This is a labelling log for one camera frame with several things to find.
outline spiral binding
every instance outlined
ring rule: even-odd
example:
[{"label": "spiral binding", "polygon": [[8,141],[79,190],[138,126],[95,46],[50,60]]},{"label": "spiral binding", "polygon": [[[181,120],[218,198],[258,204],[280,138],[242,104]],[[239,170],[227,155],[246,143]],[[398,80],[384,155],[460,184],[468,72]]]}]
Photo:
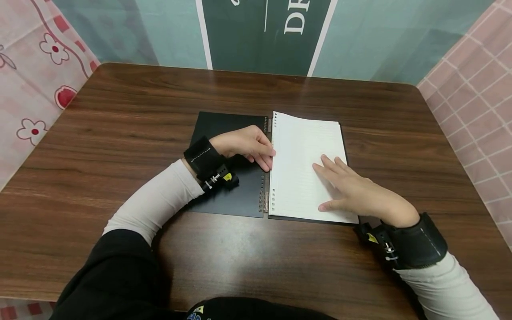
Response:
[{"label": "spiral binding", "polygon": [[[263,132],[265,135],[268,135],[269,132],[269,125],[268,125],[268,117],[265,117],[265,122],[263,124]],[[268,173],[263,173],[261,175],[261,185],[260,185],[260,204],[259,204],[259,211],[260,212],[268,212],[268,192],[265,190],[265,181],[269,181],[268,177],[266,177]]]}]

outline pink curtain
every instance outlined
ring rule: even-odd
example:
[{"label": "pink curtain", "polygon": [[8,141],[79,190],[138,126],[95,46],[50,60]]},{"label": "pink curtain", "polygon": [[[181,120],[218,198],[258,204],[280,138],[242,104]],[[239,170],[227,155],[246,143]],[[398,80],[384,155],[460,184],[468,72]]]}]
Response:
[{"label": "pink curtain", "polygon": [[0,190],[99,65],[50,0],[0,0]]}]

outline dark green banner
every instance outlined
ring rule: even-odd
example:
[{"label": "dark green banner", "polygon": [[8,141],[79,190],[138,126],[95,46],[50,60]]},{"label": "dark green banner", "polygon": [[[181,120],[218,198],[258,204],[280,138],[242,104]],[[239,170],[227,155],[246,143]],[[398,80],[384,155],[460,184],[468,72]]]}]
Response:
[{"label": "dark green banner", "polygon": [[202,2],[213,69],[303,76],[310,69],[331,4],[331,0]]}]

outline black sleeve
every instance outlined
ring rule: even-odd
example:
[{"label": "black sleeve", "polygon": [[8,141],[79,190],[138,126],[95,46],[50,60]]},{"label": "black sleeve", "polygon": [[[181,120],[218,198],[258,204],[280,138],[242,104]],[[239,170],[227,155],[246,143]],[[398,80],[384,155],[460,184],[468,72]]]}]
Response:
[{"label": "black sleeve", "polygon": [[174,315],[158,307],[163,280],[141,235],[110,231],[65,287],[51,319],[169,319]]}]

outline wooden table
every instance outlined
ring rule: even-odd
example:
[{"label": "wooden table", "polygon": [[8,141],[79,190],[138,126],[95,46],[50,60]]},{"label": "wooden table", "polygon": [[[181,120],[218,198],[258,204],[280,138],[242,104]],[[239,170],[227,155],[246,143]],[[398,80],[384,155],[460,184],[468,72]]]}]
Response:
[{"label": "wooden table", "polygon": [[[339,121],[361,175],[428,211],[503,318],[512,255],[408,84],[107,63],[0,194],[0,296],[56,300],[107,220],[182,156],[199,111]],[[170,305],[260,297],[338,318],[416,318],[347,226],[185,212],[159,246]]]}]

